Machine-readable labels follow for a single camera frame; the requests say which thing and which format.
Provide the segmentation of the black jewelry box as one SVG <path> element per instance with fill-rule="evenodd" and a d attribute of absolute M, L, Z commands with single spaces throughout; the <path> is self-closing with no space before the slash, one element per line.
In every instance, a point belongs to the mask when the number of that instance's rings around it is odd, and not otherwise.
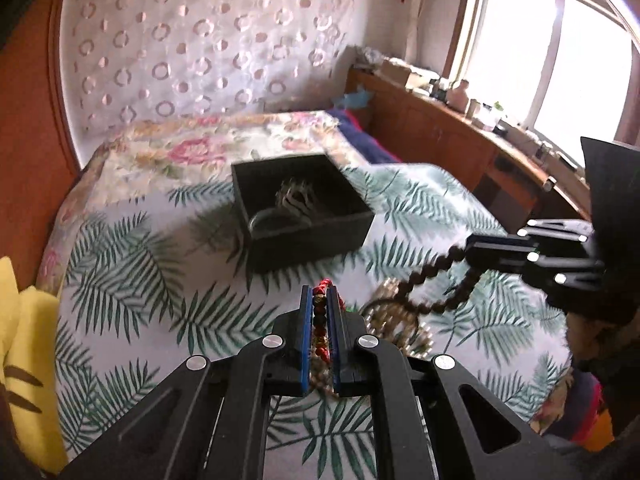
<path fill-rule="evenodd" d="M 246 266 L 267 273 L 353 252 L 367 238 L 374 213 L 326 154 L 283 156 L 231 166 Z M 279 207 L 310 226 L 252 234 L 257 211 Z"/>

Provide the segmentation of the wooden sideboard cabinet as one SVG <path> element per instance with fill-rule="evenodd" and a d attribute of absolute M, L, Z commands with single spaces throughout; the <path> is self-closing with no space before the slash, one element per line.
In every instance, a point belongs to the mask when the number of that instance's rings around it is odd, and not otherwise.
<path fill-rule="evenodd" d="M 366 133 L 402 162 L 429 162 L 447 170 L 508 231 L 529 219 L 590 218 L 587 206 L 519 148 L 471 126 L 442 103 L 352 68 L 345 91 L 358 90 L 372 93 L 356 113 Z"/>

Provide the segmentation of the palm leaf print blanket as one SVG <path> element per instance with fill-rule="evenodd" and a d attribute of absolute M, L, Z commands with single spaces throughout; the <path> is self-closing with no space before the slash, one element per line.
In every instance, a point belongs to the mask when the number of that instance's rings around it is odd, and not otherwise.
<path fill-rule="evenodd" d="M 67 243 L 55 367 L 73 460 L 191 354 L 233 356 L 329 278 L 348 310 L 473 233 L 504 234 L 445 170 L 347 167 L 374 213 L 361 248 L 268 274 L 246 270 L 229 179 L 111 200 L 79 217 Z M 566 374 L 564 315 L 513 275 L 485 273 L 458 310 L 421 318 L 453 356 L 529 422 Z M 313 392 L 274 398 L 265 479 L 374 479 L 368 400 Z"/>

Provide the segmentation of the pink ceramic jar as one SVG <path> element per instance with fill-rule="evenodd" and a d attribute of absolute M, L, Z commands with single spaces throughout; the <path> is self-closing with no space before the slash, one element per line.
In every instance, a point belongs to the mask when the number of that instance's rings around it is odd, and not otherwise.
<path fill-rule="evenodd" d="M 470 102 L 469 85 L 469 81 L 461 79 L 455 87 L 448 89 L 446 93 L 447 106 L 460 114 L 465 114 Z"/>

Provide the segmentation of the yellow plush toy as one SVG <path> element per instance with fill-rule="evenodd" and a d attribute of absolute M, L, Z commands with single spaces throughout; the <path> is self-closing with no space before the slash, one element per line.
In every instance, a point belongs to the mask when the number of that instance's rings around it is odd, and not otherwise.
<path fill-rule="evenodd" d="M 1 259 L 1 477 L 53 477 L 67 464 L 55 392 L 58 298 L 17 288 Z"/>

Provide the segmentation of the metal bangle in box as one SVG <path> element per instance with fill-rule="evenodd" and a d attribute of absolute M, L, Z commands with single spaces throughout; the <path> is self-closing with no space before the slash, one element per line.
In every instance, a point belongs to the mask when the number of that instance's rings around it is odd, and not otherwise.
<path fill-rule="evenodd" d="M 248 222 L 248 230 L 254 234 L 310 225 L 311 221 L 307 217 L 284 208 L 271 207 L 257 211 Z"/>

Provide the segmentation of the navy blue blanket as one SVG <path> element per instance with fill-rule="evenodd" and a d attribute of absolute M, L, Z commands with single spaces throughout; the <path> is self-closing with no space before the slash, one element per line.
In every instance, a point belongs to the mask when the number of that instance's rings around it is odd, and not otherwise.
<path fill-rule="evenodd" d="M 338 121 L 338 130 L 349 144 L 372 165 L 399 164 L 400 159 L 383 148 L 369 133 L 360 127 L 357 118 L 349 110 L 332 108 L 329 114 Z"/>

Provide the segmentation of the cardboard box on cabinet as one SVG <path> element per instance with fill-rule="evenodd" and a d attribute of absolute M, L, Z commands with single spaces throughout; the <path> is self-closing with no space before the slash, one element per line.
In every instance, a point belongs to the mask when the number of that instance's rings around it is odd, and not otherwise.
<path fill-rule="evenodd" d="M 424 77 L 410 65 L 394 58 L 386 58 L 378 68 L 378 76 L 405 89 L 419 88 L 426 84 Z"/>

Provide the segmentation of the floral quilt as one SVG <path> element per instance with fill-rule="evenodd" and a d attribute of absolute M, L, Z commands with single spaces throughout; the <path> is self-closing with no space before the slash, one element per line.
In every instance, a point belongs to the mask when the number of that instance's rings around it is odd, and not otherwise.
<path fill-rule="evenodd" d="M 120 129 L 96 149 L 58 208 L 37 288 L 58 293 L 82 222 L 109 204 L 227 180 L 231 165 L 247 160 L 325 152 L 338 166 L 367 165 L 337 126 L 328 110 L 313 110 L 136 122 Z"/>

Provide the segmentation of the circle pattern sheer curtain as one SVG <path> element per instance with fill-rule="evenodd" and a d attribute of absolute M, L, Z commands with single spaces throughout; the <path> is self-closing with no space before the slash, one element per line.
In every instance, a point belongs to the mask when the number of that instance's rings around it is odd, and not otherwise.
<path fill-rule="evenodd" d="M 137 120 L 316 108 L 358 0 L 63 0 L 63 88 L 85 139 Z"/>

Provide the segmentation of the window with white frame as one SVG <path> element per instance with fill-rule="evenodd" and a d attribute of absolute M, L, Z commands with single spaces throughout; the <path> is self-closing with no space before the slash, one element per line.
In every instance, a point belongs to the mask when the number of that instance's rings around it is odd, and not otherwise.
<path fill-rule="evenodd" d="M 639 41 L 606 0 L 461 0 L 452 79 L 584 161 L 584 136 L 639 143 Z"/>

